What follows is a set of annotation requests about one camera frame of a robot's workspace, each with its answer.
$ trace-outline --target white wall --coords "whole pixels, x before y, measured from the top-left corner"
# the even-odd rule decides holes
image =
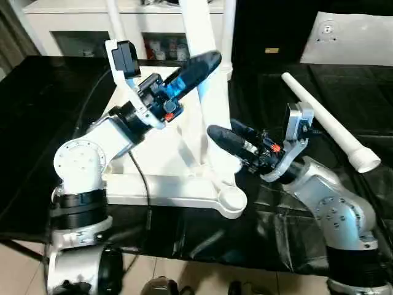
[[[318,12],[302,63],[393,66],[393,17]]]
[[[33,3],[34,1],[35,0],[8,0],[11,7],[15,11],[15,14],[19,18],[22,27],[24,27],[26,32],[29,34],[31,40],[33,41],[34,45],[37,47],[38,51],[44,52],[40,40],[36,36],[36,33],[34,32],[29,21],[27,20],[26,15],[23,13],[23,8]]]

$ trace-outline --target white tube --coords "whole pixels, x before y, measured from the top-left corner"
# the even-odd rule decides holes
[[[373,170],[381,163],[381,159],[371,149],[363,146],[294,77],[289,73],[284,73],[281,77],[301,101],[313,107],[315,118],[347,154],[349,163],[359,173]]]
[[[180,6],[191,56],[216,50],[207,0],[180,0]],[[216,124],[231,128],[227,78],[220,67],[198,86],[198,94],[206,126]],[[240,161],[209,137],[207,156],[222,180],[235,182],[234,174],[241,167]]]
[[[225,0],[224,22],[222,24],[222,69],[230,80],[232,76],[232,44],[235,29],[236,0]]]
[[[120,19],[120,12],[119,8],[117,7],[116,0],[106,0],[106,8],[112,24],[113,33],[115,34],[115,38],[112,39],[116,39],[117,41],[126,40],[124,27]]]

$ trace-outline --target black tabletop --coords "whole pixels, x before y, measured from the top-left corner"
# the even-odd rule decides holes
[[[0,238],[47,241],[47,207],[58,182],[52,166],[54,153],[70,139],[87,93],[107,69],[107,61],[96,58],[29,57],[0,82],[4,167]],[[392,68],[235,68],[229,83],[232,117],[267,128],[279,138],[286,103],[296,101],[280,78],[284,71],[292,73],[382,158],[380,167],[360,175],[327,135],[313,138],[304,152],[335,171],[348,189],[376,208],[376,234],[388,266],[393,229]],[[109,74],[89,101],[85,125],[101,115],[113,90]],[[325,275],[325,246],[309,211],[279,184],[265,184],[246,171],[236,175],[236,182],[248,197],[238,219],[226,219],[208,209],[154,207],[151,230],[135,232],[122,246],[153,256]],[[115,227],[134,229],[146,222],[144,206],[111,205],[109,211]]]

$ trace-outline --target black cable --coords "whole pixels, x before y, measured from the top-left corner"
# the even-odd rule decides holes
[[[81,126],[82,126],[82,118],[83,118],[83,115],[84,115],[84,113],[85,113],[86,107],[87,107],[87,105],[88,105],[88,103],[89,103],[89,101],[90,101],[90,98],[93,96],[94,91],[95,91],[96,88],[99,86],[99,84],[101,83],[101,81],[102,81],[102,80],[106,77],[106,75],[107,75],[108,73],[110,73],[110,72],[111,72],[111,69],[110,69],[110,68],[107,69],[107,70],[105,70],[105,72],[103,72],[103,73],[100,75],[100,77],[96,80],[94,86],[93,86],[93,87],[91,88],[91,90],[89,91],[89,93],[88,93],[88,95],[87,95],[87,97],[86,97],[86,100],[85,100],[84,104],[82,105],[82,107],[81,107],[81,109],[80,109],[80,111],[79,111],[78,119],[76,120],[75,127],[74,127],[74,133],[72,134],[72,139],[74,139],[74,138],[76,138],[76,137],[79,136],[79,130],[80,130]]]
[[[141,178],[143,180],[143,183],[145,185],[145,190],[146,190],[146,199],[147,199],[147,217],[146,217],[146,229],[150,230],[151,223],[152,223],[152,207],[151,207],[151,202],[150,202],[150,192],[149,192],[149,186],[147,185],[146,177],[144,176],[141,167],[138,165],[137,161],[134,158],[134,155],[132,154],[131,151],[128,151],[128,155],[130,156],[131,160],[134,162],[134,165],[141,175]]]
[[[125,269],[123,277],[125,277],[126,274],[131,270],[131,268],[134,266],[134,264],[138,260],[138,258],[139,258],[139,255],[134,256],[133,260],[130,262],[128,267]]]

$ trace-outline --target curtain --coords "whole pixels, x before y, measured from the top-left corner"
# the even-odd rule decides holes
[[[9,73],[37,48],[7,0],[0,0],[0,67]]]

